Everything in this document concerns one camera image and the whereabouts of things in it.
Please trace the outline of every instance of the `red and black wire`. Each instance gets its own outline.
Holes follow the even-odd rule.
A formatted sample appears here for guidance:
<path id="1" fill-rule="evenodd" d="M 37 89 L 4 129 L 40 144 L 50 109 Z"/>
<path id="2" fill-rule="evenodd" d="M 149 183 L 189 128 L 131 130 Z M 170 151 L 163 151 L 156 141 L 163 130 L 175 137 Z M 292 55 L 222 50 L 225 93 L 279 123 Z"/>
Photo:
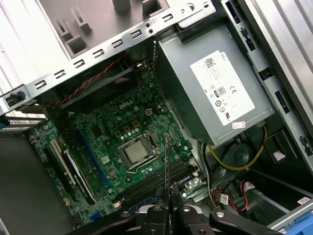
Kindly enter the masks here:
<path id="1" fill-rule="evenodd" d="M 244 191 L 244 185 L 245 185 L 244 182 L 242 182 L 242 183 L 240 184 L 240 190 L 241 190 L 241 193 L 243 194 L 244 199 L 245 199 L 245 206 L 241 209 L 242 212 L 245 211 L 245 210 L 247 209 L 247 207 L 248 207 L 248 198 L 247 198 L 246 192 Z M 215 195 L 216 193 L 222 193 L 222 194 L 227 195 L 227 196 L 228 196 L 228 201 L 229 201 L 231 207 L 232 207 L 234 210 L 236 210 L 236 211 L 238 210 L 238 207 L 237 207 L 236 204 L 234 203 L 234 201 L 233 201 L 233 199 L 231 198 L 231 196 L 228 195 L 225 191 L 223 191 L 223 190 L 221 190 L 221 189 L 215 189 L 215 190 L 213 190 L 213 191 L 211 192 L 211 196 L 212 196 L 213 199 L 214 199 L 214 195 Z"/>
<path id="2" fill-rule="evenodd" d="M 126 55 L 122 55 L 120 56 L 118 59 L 114 60 L 109 66 L 107 66 L 102 72 L 98 73 L 96 76 L 91 77 L 88 81 L 84 82 L 80 87 L 78 87 L 71 95 L 69 95 L 67 98 L 63 99 L 63 100 L 59 100 L 57 102 L 51 102 L 49 104 L 47 104 L 47 106 L 49 105 L 57 105 L 57 104 L 64 104 L 66 102 L 68 102 L 70 99 L 72 99 L 74 96 L 76 96 L 82 89 L 84 89 L 89 83 L 91 83 L 92 81 L 94 81 L 95 79 L 101 77 L 102 75 L 104 75 L 109 69 L 111 69 L 115 64 L 117 64 L 118 62 L 120 62 L 122 59 L 124 59 L 126 57 Z"/>

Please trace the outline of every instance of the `screw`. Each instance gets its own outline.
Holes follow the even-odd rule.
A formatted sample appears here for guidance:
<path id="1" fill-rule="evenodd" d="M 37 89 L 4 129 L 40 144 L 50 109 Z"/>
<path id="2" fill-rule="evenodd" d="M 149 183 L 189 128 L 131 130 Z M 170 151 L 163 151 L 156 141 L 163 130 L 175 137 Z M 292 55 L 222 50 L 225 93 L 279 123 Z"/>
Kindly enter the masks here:
<path id="1" fill-rule="evenodd" d="M 155 212 L 160 212 L 160 211 L 162 210 L 162 208 L 159 207 L 159 206 L 156 206 L 156 207 L 153 207 L 153 210 L 154 210 Z"/>
<path id="2" fill-rule="evenodd" d="M 184 212 L 189 212 L 189 211 L 191 211 L 190 207 L 183 207 L 182 209 L 184 210 Z"/>
<path id="3" fill-rule="evenodd" d="M 224 214 L 223 212 L 216 212 L 215 214 L 216 214 L 216 216 L 217 216 L 218 218 L 223 218 L 223 217 L 225 217 L 225 214 Z"/>
<path id="4" fill-rule="evenodd" d="M 198 231 L 198 233 L 199 233 L 199 234 L 206 234 L 206 230 L 200 229 L 200 230 Z"/>
<path id="5" fill-rule="evenodd" d="M 129 212 L 124 211 L 121 213 L 121 217 L 129 217 L 131 214 L 129 214 Z"/>

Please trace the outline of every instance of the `metal bracket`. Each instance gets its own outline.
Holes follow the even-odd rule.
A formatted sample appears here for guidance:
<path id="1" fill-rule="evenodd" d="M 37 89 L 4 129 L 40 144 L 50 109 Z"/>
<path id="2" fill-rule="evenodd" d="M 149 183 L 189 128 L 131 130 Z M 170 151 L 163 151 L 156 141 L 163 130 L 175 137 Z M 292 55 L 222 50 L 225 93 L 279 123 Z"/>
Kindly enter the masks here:
<path id="1" fill-rule="evenodd" d="M 185 11 L 184 9 L 191 4 L 194 6 L 193 11 Z M 2 95 L 0 97 L 0 116 L 28 103 L 33 98 L 91 68 L 95 64 L 127 48 L 133 47 L 164 29 L 200 12 L 202 7 L 201 2 L 190 0 L 188 1 L 188 5 L 184 3 L 180 7 L 169 8 L 77 56 L 75 59 L 70 60 L 67 64 L 59 68 L 55 73 L 42 76 Z M 77 62 L 82 62 L 82 66 L 78 67 Z M 8 104 L 10 95 L 20 92 L 25 94 L 25 98 L 21 101 Z"/>

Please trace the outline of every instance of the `blue latch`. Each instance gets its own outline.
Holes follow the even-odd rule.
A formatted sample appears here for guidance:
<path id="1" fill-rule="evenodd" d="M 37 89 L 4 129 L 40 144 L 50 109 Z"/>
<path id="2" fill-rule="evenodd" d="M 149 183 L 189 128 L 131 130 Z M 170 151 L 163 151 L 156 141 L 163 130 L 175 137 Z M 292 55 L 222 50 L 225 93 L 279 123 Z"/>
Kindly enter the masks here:
<path id="1" fill-rule="evenodd" d="M 285 227 L 287 235 L 312 235 L 313 234 L 313 214 L 307 212 L 294 220 L 294 224 Z"/>

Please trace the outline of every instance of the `gray power supply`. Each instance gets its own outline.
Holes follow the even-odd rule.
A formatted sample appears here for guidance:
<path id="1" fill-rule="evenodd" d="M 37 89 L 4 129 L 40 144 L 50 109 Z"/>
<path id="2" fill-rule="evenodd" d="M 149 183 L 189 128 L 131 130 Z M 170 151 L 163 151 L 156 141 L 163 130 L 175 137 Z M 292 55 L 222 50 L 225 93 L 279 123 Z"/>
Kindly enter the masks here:
<path id="1" fill-rule="evenodd" d="M 192 138 L 222 144 L 273 114 L 225 26 L 184 44 L 175 33 L 165 37 L 159 42 L 158 63 L 156 77 Z"/>

